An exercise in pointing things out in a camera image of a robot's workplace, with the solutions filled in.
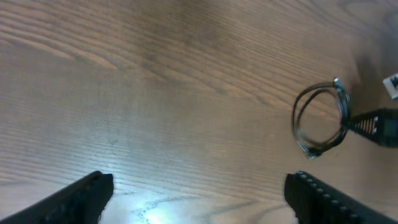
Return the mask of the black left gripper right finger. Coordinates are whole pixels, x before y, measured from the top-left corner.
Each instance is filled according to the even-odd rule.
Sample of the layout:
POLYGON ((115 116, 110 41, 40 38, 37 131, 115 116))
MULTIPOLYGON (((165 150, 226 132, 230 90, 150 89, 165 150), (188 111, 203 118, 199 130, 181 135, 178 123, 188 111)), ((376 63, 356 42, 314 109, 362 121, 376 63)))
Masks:
POLYGON ((287 174, 284 198, 303 224, 397 224, 304 171, 287 174))

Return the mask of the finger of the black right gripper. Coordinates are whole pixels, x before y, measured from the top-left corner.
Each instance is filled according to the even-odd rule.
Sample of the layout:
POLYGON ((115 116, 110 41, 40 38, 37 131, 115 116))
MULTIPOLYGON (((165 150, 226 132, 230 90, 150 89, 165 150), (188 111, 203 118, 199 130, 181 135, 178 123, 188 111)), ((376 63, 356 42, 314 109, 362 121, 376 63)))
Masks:
POLYGON ((397 147, 397 109, 378 109, 342 121, 344 128, 382 147, 397 147))

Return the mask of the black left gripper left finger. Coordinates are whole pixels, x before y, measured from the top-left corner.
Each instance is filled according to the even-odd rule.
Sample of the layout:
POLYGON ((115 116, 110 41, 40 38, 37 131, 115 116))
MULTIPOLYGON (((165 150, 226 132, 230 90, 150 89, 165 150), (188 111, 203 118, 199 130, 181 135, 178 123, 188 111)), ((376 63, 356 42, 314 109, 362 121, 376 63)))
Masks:
POLYGON ((113 192, 113 175, 94 171, 1 224, 97 224, 113 192))

